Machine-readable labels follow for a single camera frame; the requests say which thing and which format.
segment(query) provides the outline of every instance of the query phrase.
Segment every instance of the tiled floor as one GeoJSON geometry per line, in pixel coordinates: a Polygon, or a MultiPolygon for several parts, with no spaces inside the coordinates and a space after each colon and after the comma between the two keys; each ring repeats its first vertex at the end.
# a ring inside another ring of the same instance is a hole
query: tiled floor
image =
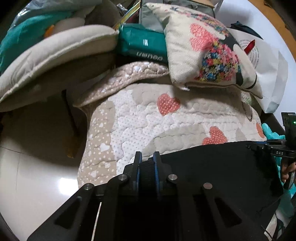
{"type": "Polygon", "coordinates": [[[76,177],[85,140],[76,157],[68,158],[65,141],[70,136],[70,121],[59,96],[4,118],[0,212],[20,241],[25,241],[78,189],[76,177]]]}

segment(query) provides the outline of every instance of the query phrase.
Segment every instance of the patchwork bedspread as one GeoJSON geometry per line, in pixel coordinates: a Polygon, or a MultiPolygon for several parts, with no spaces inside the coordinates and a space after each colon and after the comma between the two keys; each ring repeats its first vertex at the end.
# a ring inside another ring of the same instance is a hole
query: patchwork bedspread
{"type": "Polygon", "coordinates": [[[237,88],[183,91],[164,81],[169,78],[166,67],[150,64],[116,69],[75,104],[89,120],[79,186],[106,183],[133,162],[136,151],[145,160],[155,151],[166,154],[198,145],[266,139],[257,112],[241,101],[237,88]],[[164,77],[156,83],[156,76],[164,77]],[[145,83],[133,83],[140,79],[145,83]]]}

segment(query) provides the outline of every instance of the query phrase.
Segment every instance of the silver bolt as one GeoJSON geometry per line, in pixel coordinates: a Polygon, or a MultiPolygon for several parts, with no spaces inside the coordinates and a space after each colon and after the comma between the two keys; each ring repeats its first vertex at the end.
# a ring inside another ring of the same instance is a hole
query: silver bolt
{"type": "Polygon", "coordinates": [[[125,175],[125,174],[120,174],[120,175],[118,175],[118,179],[120,180],[120,181],[124,181],[125,179],[127,179],[128,177],[127,177],[127,175],[125,175]]]}
{"type": "Polygon", "coordinates": [[[83,188],[85,189],[85,190],[89,190],[89,189],[92,189],[93,188],[93,184],[92,183],[87,183],[87,184],[85,184],[84,186],[83,186],[83,188]]]}
{"type": "Polygon", "coordinates": [[[171,180],[171,181],[174,181],[174,180],[177,180],[178,176],[176,174],[169,174],[168,178],[171,180]]]}
{"type": "Polygon", "coordinates": [[[204,188],[205,189],[212,189],[213,185],[211,183],[204,183],[204,188]]]}

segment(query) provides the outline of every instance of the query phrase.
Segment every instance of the black cloth on bag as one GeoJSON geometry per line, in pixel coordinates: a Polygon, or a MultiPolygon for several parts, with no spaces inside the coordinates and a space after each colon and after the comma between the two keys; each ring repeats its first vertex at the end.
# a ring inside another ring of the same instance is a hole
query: black cloth on bag
{"type": "Polygon", "coordinates": [[[250,141],[203,145],[161,155],[172,173],[198,187],[212,185],[264,228],[274,215],[283,188],[275,162],[256,158],[250,141]]]}
{"type": "Polygon", "coordinates": [[[253,29],[251,29],[250,27],[248,27],[246,25],[241,24],[239,21],[237,21],[236,23],[232,23],[230,28],[233,28],[233,29],[254,35],[260,39],[263,39],[259,34],[257,34],[256,31],[254,31],[253,29]]]}

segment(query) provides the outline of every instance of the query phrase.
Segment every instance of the teal plastic package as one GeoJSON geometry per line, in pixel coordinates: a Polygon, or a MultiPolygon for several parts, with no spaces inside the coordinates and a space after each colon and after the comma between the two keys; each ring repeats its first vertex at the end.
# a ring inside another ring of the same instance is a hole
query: teal plastic package
{"type": "Polygon", "coordinates": [[[120,26],[117,52],[124,56],[168,63],[165,35],[146,29],[138,23],[120,26]]]}

